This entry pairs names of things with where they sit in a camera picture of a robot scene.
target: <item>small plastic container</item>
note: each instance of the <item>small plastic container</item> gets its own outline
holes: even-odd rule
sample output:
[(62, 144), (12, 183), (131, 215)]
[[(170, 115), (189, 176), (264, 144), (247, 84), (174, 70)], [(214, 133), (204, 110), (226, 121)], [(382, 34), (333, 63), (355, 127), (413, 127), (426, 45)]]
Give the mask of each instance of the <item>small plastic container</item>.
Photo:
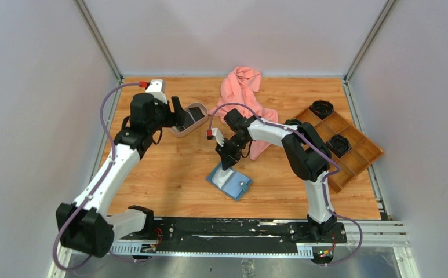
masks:
[(193, 122), (191, 125), (187, 125), (188, 121), (191, 121), (194, 117), (191, 117), (187, 115), (187, 120), (185, 120), (185, 125), (183, 127), (177, 127), (173, 126), (171, 127), (171, 133), (173, 133), (176, 137), (183, 137), (186, 134), (192, 132), (197, 127), (201, 126), (203, 123), (205, 123), (208, 120), (208, 109), (201, 103), (192, 103), (184, 108), (186, 113), (188, 114), (188, 111), (190, 111), (190, 108), (199, 108), (201, 113), (203, 114), (203, 117), (200, 119), (195, 119), (196, 121)]

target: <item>white wall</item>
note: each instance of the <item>white wall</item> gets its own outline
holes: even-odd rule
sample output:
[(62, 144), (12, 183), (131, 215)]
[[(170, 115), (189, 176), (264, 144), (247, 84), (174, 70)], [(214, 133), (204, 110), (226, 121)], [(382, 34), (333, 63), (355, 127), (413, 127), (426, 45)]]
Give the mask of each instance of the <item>white wall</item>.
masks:
[(0, 1), (0, 277), (45, 277), (114, 79), (73, 1)]
[(385, 1), (86, 0), (128, 75), (342, 75)]
[(421, 277), (448, 277), (448, 1), (398, 1), (352, 84)]

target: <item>black round object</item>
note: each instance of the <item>black round object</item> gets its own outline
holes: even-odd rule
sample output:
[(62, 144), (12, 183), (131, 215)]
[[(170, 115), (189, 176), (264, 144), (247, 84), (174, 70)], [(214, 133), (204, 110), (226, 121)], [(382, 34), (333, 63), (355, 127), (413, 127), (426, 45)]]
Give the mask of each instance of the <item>black round object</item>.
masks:
[(314, 101), (309, 109), (321, 120), (324, 120), (334, 111), (333, 104), (326, 100)]
[(289, 126), (300, 126), (302, 122), (298, 119), (288, 119), (285, 121), (285, 124)]
[(339, 158), (350, 151), (350, 149), (352, 148), (348, 139), (339, 134), (333, 135), (332, 138), (326, 143), (326, 145)]

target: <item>brown sorting tray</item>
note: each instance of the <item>brown sorting tray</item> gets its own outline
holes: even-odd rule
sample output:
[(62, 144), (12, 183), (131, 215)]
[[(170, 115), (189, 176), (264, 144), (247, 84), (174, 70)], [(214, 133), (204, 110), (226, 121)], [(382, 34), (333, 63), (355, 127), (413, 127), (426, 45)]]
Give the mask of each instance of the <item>brown sorting tray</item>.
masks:
[(355, 126), (348, 123), (339, 113), (333, 111), (331, 115), (321, 120), (309, 107), (294, 118), (301, 122), (308, 122), (314, 126), (321, 139), (326, 143), (335, 134), (341, 134), (348, 139), (351, 149), (341, 158), (332, 152), (332, 159), (341, 167), (341, 171), (328, 179), (328, 184), (335, 191), (341, 191), (357, 175), (367, 169), (384, 151), (371, 139), (367, 138)]

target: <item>metal frame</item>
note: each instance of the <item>metal frame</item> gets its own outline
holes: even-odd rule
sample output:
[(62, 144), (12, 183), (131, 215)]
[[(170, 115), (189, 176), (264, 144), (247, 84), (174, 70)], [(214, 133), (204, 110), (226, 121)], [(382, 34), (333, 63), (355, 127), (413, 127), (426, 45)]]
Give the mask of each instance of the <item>metal frame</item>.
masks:
[(113, 58), (113, 56), (110, 53), (110, 50), (106, 46), (106, 42), (103, 39), (103, 36), (101, 36), (101, 33), (99, 32), (99, 29), (97, 28), (96, 22), (94, 21), (94, 18), (90, 14), (90, 11), (85, 4), (84, 0), (74, 0), (75, 6), (77, 6), (79, 13), (81, 14), (82, 18), (84, 19), (84, 22), (86, 23), (87, 28), (89, 29), (90, 33), (92, 34), (92, 37), (96, 41), (97, 46), (99, 47), (99, 50), (103, 54), (104, 58), (106, 59), (106, 63), (108, 63), (108, 66), (110, 67), (111, 72), (113, 73), (114, 77), (120, 82), (123, 79), (123, 76), (121, 72), (119, 71), (118, 66), (116, 65), (116, 62)]
[[(89, 12), (88, 7), (85, 4), (84, 0), (74, 0), (76, 6), (79, 9), (80, 14), (84, 18), (86, 25), (90, 32), (92, 33), (97, 45), (100, 48), (100, 51), (102, 52), (104, 58), (106, 59), (108, 65), (110, 66), (111, 71), (113, 72), (114, 76), (118, 79), (119, 83), (122, 83), (123, 76), (120, 73), (118, 67), (116, 66), (116, 62), (113, 59), (111, 53), (108, 50), (108, 47), (106, 46), (104, 39), (102, 38), (99, 30), (97, 29), (97, 26), (92, 18), (92, 15)], [(348, 105), (350, 107), (350, 111), (352, 113), (352, 118), (354, 120), (354, 124), (357, 128), (359, 128), (362, 132), (365, 132), (365, 129), (362, 124), (362, 119), (357, 114), (356, 110), (356, 101), (352, 93), (352, 88), (350, 86), (350, 80), (355, 74), (356, 70), (358, 69), (362, 59), (364, 58), (365, 54), (367, 53), (369, 47), (372, 45), (374, 39), (376, 38), (377, 34), (380, 32), (381, 27), (385, 23), (387, 17), (392, 12), (393, 7), (397, 3), (397, 0), (387, 0), (381, 13), (379, 14), (376, 22), (372, 26), (372, 29), (370, 30), (368, 36), (366, 37), (362, 47), (359, 49), (355, 59), (353, 60), (351, 66), (348, 69), (348, 72), (343, 76), (343, 88), (345, 91), (345, 95), (348, 100)], [(114, 113), (116, 110), (116, 106), (119, 100), (119, 95), (121, 92), (117, 92), (114, 98), (113, 103), (110, 107), (110, 114), (107, 119), (108, 127), (111, 126), (112, 119), (114, 117)], [(93, 174), (97, 171), (99, 168), (99, 164), (104, 152), (104, 147), (106, 144), (106, 137), (103, 136), (102, 143), (99, 148), (99, 152), (96, 158), (95, 166), (93, 169)], [(376, 178), (376, 172), (374, 167), (370, 166), (368, 168), (369, 171), (369, 177), (373, 186), (373, 191), (376, 196), (376, 199), (378, 200), (378, 206), (381, 212), (385, 211), (387, 215), (389, 215), (389, 211), (384, 206), (384, 202), (382, 199), (382, 190), (379, 186)], [(274, 222), (279, 221), (286, 221), (291, 222), (294, 220), (274, 220)], [(345, 230), (347, 233), (348, 242), (346, 244), (339, 244), (339, 246), (343, 247), (355, 247), (358, 243), (359, 239), (359, 233), (357, 230), (357, 227), (348, 222), (348, 221), (342, 221), (345, 225)], [(398, 268), (400, 270), (400, 273), (402, 277), (419, 277), (418, 270), (415, 266), (413, 256), (411, 255), (411, 249), (410, 244), (408, 242), (403, 224), (400, 221), (377, 221), (377, 220), (360, 220), (358, 221), (361, 225), (364, 233), (364, 241), (362, 246), (372, 246), (372, 247), (392, 247), (396, 260), (398, 262)], [(131, 240), (130, 242), (143, 242), (143, 240)], [(328, 244), (305, 244), (301, 243), (298, 244), (298, 246), (304, 246), (306, 247), (317, 247), (322, 245), (328, 245)], [(72, 254), (71, 250), (68, 250), (62, 246), (59, 248), (60, 250), (60, 261), (63, 264), (67, 264), (70, 256)], [(52, 267), (50, 269), (50, 272), (48, 274), (48, 277), (64, 277), (65, 273), (62, 271), (58, 271), (58, 269), (55, 267), (54, 264), (52, 264)]]
[(362, 44), (362, 47), (360, 47), (360, 50), (357, 53), (357, 56), (355, 56), (354, 61), (352, 62), (350, 68), (347, 71), (347, 74), (345, 74), (345, 77), (343, 78), (345, 81), (349, 82), (352, 79), (353, 75), (355, 74), (355, 71), (359, 67), (360, 62), (367, 53), (370, 45), (376, 38), (377, 34), (381, 30), (384, 22), (391, 13), (396, 2), (397, 0), (387, 0), (386, 3), (384, 4), (384, 7), (379, 16), (377, 17), (374, 26), (372, 26), (372, 28), (370, 29), (367, 38), (365, 39), (364, 43)]

